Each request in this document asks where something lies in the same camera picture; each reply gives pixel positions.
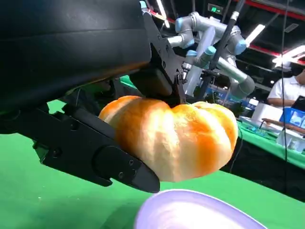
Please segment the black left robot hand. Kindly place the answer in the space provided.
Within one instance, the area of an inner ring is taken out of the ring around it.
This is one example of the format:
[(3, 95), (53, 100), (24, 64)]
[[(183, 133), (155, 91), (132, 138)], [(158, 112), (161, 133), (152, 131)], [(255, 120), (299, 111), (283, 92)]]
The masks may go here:
[(143, 95), (181, 104), (183, 70), (174, 57), (137, 0), (3, 0), (0, 131), (32, 139), (45, 166), (157, 193), (158, 177), (119, 147), (109, 124), (72, 104), (50, 114), (47, 103), (128, 74)]

